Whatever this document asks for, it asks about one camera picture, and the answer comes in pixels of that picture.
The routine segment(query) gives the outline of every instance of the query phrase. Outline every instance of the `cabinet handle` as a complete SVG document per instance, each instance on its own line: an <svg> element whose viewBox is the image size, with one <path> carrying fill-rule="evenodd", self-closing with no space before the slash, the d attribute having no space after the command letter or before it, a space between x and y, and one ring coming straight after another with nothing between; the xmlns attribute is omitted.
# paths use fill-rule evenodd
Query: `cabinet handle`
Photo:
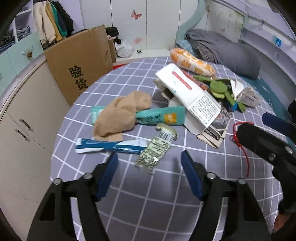
<svg viewBox="0 0 296 241"><path fill-rule="evenodd" d="M20 133L20 135L21 135L25 140L27 140L27 137L26 137L23 133L21 133L18 129L15 129L15 131L18 132L18 133Z"/></svg>
<svg viewBox="0 0 296 241"><path fill-rule="evenodd" d="M19 120L23 122L29 128L29 130L31 129L31 127L22 118L19 118Z"/></svg>
<svg viewBox="0 0 296 241"><path fill-rule="evenodd" d="M22 55L27 55L28 52L33 52L33 50L34 50L34 47L33 47L33 45L32 45L31 47L29 47L29 48L27 48L25 51L23 51L23 52L22 52Z"/></svg>

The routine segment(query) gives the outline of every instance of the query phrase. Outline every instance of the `screw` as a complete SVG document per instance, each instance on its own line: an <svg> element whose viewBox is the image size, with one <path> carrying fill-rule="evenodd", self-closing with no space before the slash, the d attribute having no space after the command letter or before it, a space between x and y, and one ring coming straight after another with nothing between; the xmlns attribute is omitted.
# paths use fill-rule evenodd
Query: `screw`
<svg viewBox="0 0 296 241"><path fill-rule="evenodd" d="M213 172L208 172L208 173L207 173L207 177L208 177L209 179L215 179L215 178L216 178L216 174L213 173Z"/></svg>
<svg viewBox="0 0 296 241"><path fill-rule="evenodd" d="M273 154L273 153L269 154L269 156L268 156L268 159L269 159L270 161L274 161L275 158L276 158L276 155Z"/></svg>
<svg viewBox="0 0 296 241"><path fill-rule="evenodd" d="M92 174L88 172L88 173L86 173L86 174L83 175L83 178L84 179L91 179L92 178Z"/></svg>
<svg viewBox="0 0 296 241"><path fill-rule="evenodd" d="M246 184L245 179L242 179L242 178L238 179L237 182L238 182L240 185L245 185L245 184Z"/></svg>
<svg viewBox="0 0 296 241"><path fill-rule="evenodd" d="M290 154L293 153L293 150L292 150L289 146L285 146L285 149L286 149L287 152L289 152Z"/></svg>
<svg viewBox="0 0 296 241"><path fill-rule="evenodd" d="M62 182L62 180L60 178L55 178L54 181L53 181L53 183L55 185L59 185L61 182Z"/></svg>

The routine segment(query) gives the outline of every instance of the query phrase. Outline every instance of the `gray blanket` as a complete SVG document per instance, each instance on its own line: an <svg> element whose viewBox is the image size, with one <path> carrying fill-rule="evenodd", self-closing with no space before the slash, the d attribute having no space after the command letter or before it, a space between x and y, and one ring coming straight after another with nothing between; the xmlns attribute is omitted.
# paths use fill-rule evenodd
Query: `gray blanket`
<svg viewBox="0 0 296 241"><path fill-rule="evenodd" d="M234 43L219 33L202 29L188 30L185 36L193 48L200 43L211 50L218 61L216 64L222 64L238 75L250 79L258 78L260 61L245 45Z"/></svg>

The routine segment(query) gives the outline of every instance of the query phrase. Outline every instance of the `gray checkered bed sheet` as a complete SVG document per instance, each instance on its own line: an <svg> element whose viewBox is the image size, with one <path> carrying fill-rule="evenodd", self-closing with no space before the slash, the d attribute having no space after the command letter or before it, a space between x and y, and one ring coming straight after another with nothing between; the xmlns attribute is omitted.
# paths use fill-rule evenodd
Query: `gray checkered bed sheet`
<svg viewBox="0 0 296 241"><path fill-rule="evenodd" d="M107 160L109 153L75 153L77 138L92 138L91 107L106 106L118 96L140 90L152 97L152 108L166 107L167 100L155 87L155 73L170 63L167 57L147 58L130 63L103 76L76 100L65 116L57 134L51 162L51 175L64 181L74 180ZM239 76L222 65L213 65L219 78L232 78L245 83ZM235 111L230 127L238 121L251 121L269 133L287 141L282 134L263 125L265 112L274 114L266 101L245 113ZM137 155L119 153L119 166L107 196L97 209L112 241L187 241L199 217L202 203L193 196L183 172L180 156L188 150L196 162L205 165L227 180L245 178L261 207L268 228L271 230L277 215L278 202L282 199L279 182L272 176L272 166L247 150L250 159L250 176L246 178L247 165L244 154L231 142L232 128L217 150L191 134L183 126L175 127L178 139L157 165L154 175L135 167ZM144 139L148 142L156 134L154 126L136 125L124 133L124 139ZM77 201L71 200L77 238L84 240ZM227 210L223 201L219 225L214 240L220 240Z"/></svg>

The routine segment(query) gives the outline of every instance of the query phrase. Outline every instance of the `chinese characters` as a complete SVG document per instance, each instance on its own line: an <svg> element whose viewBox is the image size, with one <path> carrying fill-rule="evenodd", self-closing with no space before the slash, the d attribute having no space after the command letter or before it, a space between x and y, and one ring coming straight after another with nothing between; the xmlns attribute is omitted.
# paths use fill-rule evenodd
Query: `chinese characters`
<svg viewBox="0 0 296 241"><path fill-rule="evenodd" d="M162 122L163 116L161 114L152 116L146 116L146 124L156 124L156 123L161 123Z"/></svg>
<svg viewBox="0 0 296 241"><path fill-rule="evenodd" d="M79 78L77 79L77 77L83 76L83 73L81 72L81 68L74 65L74 68L69 68L68 69L70 71L71 77L76 79L75 84L77 85L77 87L79 88L79 90L82 90L83 88L87 88L88 86L86 85L86 79L84 78Z"/></svg>

